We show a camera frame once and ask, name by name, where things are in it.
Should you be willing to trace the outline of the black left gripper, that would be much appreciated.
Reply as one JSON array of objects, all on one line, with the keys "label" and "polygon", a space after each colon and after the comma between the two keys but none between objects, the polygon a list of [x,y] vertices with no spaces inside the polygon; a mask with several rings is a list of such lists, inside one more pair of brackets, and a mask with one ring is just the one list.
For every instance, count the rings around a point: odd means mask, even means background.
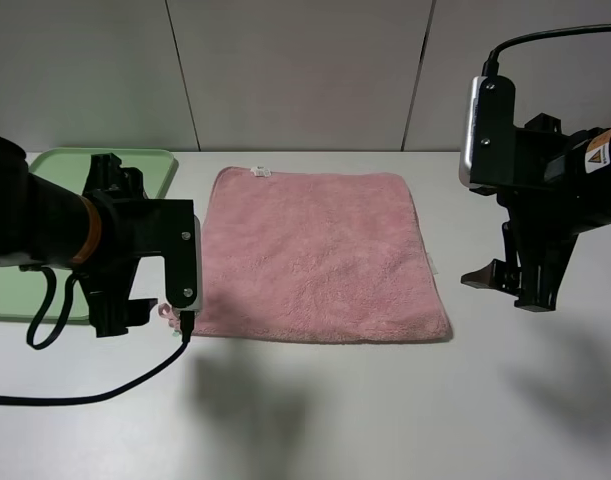
[{"label": "black left gripper", "polygon": [[164,260],[170,200],[147,198],[142,172],[124,167],[113,153],[91,157],[83,196],[101,218],[100,244],[81,267],[89,322],[97,338],[126,335],[128,328],[146,325],[157,305],[155,298],[128,298],[139,261]]}]

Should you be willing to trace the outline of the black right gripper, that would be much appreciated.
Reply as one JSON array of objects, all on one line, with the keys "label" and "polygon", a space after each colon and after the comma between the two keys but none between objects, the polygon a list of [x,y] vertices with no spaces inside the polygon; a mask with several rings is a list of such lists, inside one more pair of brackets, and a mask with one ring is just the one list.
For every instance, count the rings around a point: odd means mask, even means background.
[{"label": "black right gripper", "polygon": [[548,164],[563,156],[570,138],[561,120],[541,113],[516,127],[514,180],[496,197],[509,216],[507,261],[493,259],[460,282],[475,289],[518,293],[516,308],[556,310],[560,271],[569,263],[577,235],[568,226],[570,207],[559,182],[545,178]]}]

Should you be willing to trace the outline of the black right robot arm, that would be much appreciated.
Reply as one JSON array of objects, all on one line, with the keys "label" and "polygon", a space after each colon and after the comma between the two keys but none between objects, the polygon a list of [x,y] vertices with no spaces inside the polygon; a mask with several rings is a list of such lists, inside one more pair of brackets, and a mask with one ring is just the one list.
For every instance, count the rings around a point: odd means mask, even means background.
[{"label": "black right robot arm", "polygon": [[462,276],[464,285],[514,296],[517,308],[553,311],[580,234],[611,224],[611,128],[563,134],[539,114],[477,140],[470,189],[506,209],[505,257]]}]

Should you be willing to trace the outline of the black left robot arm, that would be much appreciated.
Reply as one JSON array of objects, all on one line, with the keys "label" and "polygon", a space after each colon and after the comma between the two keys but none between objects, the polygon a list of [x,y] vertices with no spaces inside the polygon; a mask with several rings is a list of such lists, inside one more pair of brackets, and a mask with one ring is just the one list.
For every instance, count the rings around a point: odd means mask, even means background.
[{"label": "black left robot arm", "polygon": [[151,199],[144,176],[113,153],[94,154],[75,193],[30,172],[25,151],[0,137],[0,267],[47,281],[26,341],[51,345],[81,287],[99,337],[149,320],[153,299],[131,299],[143,258],[160,257],[169,305],[192,321],[202,307],[200,226],[190,200]]}]

